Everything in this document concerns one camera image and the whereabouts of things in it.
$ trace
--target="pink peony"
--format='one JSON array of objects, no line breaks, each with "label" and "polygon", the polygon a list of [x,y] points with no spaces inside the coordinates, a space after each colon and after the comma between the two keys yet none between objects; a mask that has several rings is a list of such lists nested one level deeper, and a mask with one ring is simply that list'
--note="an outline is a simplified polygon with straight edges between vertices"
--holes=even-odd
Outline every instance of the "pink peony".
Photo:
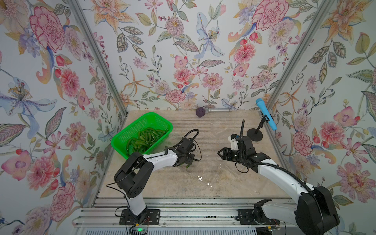
[{"label": "pink peony", "polygon": [[184,32],[183,22],[174,16],[167,20],[165,27],[167,31],[175,38],[179,37]]},{"label": "pink peony", "polygon": [[306,133],[309,125],[311,124],[311,118],[300,115],[294,120],[294,126],[297,131]]},{"label": "pink peony", "polygon": [[266,70],[263,70],[257,76],[252,77],[252,89],[260,88],[268,84],[268,82],[272,81],[274,78],[277,77],[276,73],[270,73]]},{"label": "pink peony", "polygon": [[246,64],[239,64],[235,69],[234,69],[234,73],[236,75],[238,75],[239,77],[243,77],[246,72],[247,72],[247,69],[249,67],[249,64],[246,63]]},{"label": "pink peony", "polygon": [[304,134],[303,132],[296,132],[293,136],[293,143],[296,151],[298,151],[301,155],[307,156],[312,153],[312,141],[309,139],[309,136]]},{"label": "pink peony", "polygon": [[30,189],[38,190],[39,186],[45,187],[53,177],[54,170],[55,166],[51,158],[43,156],[35,160],[30,169],[31,173],[27,175]]},{"label": "pink peony", "polygon": [[67,96],[75,97],[77,95],[78,89],[80,88],[80,82],[76,72],[72,72],[70,69],[64,70],[60,76],[60,83],[61,88]]},{"label": "pink peony", "polygon": [[84,106],[88,106],[90,104],[89,98],[86,95],[85,89],[81,88],[80,92],[78,92],[77,95],[77,101],[78,101],[78,106],[80,108],[85,109]]},{"label": "pink peony", "polygon": [[76,151],[78,145],[86,143],[86,132],[84,132],[86,128],[81,125],[80,121],[76,124],[71,123],[70,127],[70,129],[67,128],[68,134],[65,134],[63,137],[65,138],[65,145],[67,147],[70,146],[71,151]]},{"label": "pink peony", "polygon": [[72,208],[74,194],[76,193],[71,182],[67,182],[64,187],[59,187],[58,192],[53,196],[51,210],[51,219],[59,222]]},{"label": "pink peony", "polygon": [[106,82],[104,78],[95,83],[95,89],[97,90],[95,92],[95,98],[100,100],[101,104],[104,105],[107,98]]},{"label": "pink peony", "polygon": [[334,121],[324,122],[320,130],[323,140],[330,144],[339,144],[345,138],[345,130]]},{"label": "pink peony", "polygon": [[55,13],[44,6],[34,7],[34,15],[30,16],[30,26],[39,43],[53,51],[61,50],[64,44],[64,30]]},{"label": "pink peony", "polygon": [[211,73],[210,75],[207,74],[202,80],[204,81],[202,83],[202,86],[209,87],[209,89],[212,91],[218,89],[221,85],[223,85],[223,77],[219,76],[218,73]]},{"label": "pink peony", "polygon": [[44,234],[50,227],[51,211],[49,205],[38,206],[26,215],[22,235]]},{"label": "pink peony", "polygon": [[188,81],[189,78],[191,78],[191,73],[189,72],[189,70],[187,68],[179,68],[174,73],[174,78],[178,82],[182,82],[183,83],[183,82]]},{"label": "pink peony", "polygon": [[256,8],[252,17],[252,24],[256,23],[256,30],[269,29],[279,23],[288,10],[286,0],[263,0]]},{"label": "pink peony", "polygon": [[255,46],[252,44],[241,45],[235,52],[234,60],[237,63],[248,62],[252,57],[255,56],[256,50]]},{"label": "pink peony", "polygon": [[355,113],[351,106],[346,107],[341,112],[334,115],[334,120],[343,127],[354,126],[357,121],[354,119]]},{"label": "pink peony", "polygon": [[64,40],[65,47],[73,54],[73,56],[76,59],[80,60],[82,47],[77,32],[70,27],[66,27],[64,33]]},{"label": "pink peony", "polygon": [[183,56],[175,56],[175,68],[184,68],[188,63],[188,59]]},{"label": "pink peony", "polygon": [[166,94],[166,100],[172,102],[172,103],[178,103],[178,102],[181,102],[185,99],[185,93],[181,90],[172,90],[172,91],[169,91],[167,94]]},{"label": "pink peony", "polygon": [[17,180],[22,180],[26,176],[26,172],[30,169],[31,157],[28,151],[15,155],[1,165],[1,168]]},{"label": "pink peony", "polygon": [[355,162],[355,165],[348,162],[344,168],[338,166],[337,175],[341,176],[341,188],[343,193],[349,193],[349,196],[354,200],[355,193],[358,196],[358,200],[367,203],[369,198],[375,199],[375,191],[372,189],[376,187],[376,181],[368,179],[371,175],[369,171],[363,171],[362,165],[359,162]]}]

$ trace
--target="wall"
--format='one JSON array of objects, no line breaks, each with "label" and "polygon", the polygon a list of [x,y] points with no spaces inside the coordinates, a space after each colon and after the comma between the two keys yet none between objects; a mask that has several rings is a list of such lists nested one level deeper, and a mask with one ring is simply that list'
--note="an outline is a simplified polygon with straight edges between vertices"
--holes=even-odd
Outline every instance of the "wall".
[{"label": "wall", "polygon": [[128,110],[268,100],[318,0],[80,1]]},{"label": "wall", "polygon": [[376,179],[376,3],[335,1],[273,106],[293,172],[330,189],[332,234],[373,234]]},{"label": "wall", "polygon": [[123,118],[65,0],[0,1],[0,234],[71,234]]}]

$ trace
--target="red berry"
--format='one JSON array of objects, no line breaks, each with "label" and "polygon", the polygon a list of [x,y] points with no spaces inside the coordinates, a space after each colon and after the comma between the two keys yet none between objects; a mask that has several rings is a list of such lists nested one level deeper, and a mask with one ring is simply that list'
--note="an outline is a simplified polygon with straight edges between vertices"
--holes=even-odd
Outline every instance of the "red berry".
[{"label": "red berry", "polygon": [[246,43],[247,43],[247,40],[245,40],[245,39],[243,39],[243,40],[240,41],[240,45],[244,45]]},{"label": "red berry", "polygon": [[60,77],[61,76],[61,70],[58,68],[55,70],[55,76]]}]

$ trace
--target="blue microphone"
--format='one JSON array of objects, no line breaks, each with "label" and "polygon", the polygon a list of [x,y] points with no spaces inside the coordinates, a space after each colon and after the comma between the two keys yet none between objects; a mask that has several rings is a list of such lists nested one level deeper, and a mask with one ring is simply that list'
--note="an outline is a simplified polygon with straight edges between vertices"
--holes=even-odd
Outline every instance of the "blue microphone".
[{"label": "blue microphone", "polygon": [[249,129],[247,131],[247,136],[249,138],[251,138],[251,140],[253,140],[253,141],[260,141],[263,138],[263,135],[260,131],[260,128],[264,126],[264,122],[269,123],[272,130],[277,130],[277,126],[276,126],[274,120],[272,119],[268,109],[266,108],[265,102],[261,98],[258,98],[256,100],[256,105],[260,108],[260,110],[261,110],[261,112],[264,116],[261,119],[260,124],[257,127],[257,129],[252,128],[252,129]]}]

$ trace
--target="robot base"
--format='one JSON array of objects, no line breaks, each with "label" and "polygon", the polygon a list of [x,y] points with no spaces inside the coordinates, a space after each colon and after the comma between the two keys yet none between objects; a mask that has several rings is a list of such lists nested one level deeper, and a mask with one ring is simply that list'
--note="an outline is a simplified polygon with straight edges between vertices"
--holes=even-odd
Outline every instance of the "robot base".
[{"label": "robot base", "polygon": [[[159,216],[161,215],[161,210],[157,209],[147,209],[146,216],[144,219],[144,225],[159,225]],[[119,225],[135,225],[136,223],[140,223],[136,220],[134,215],[130,210],[123,210],[121,212],[121,217],[119,221]]]}]

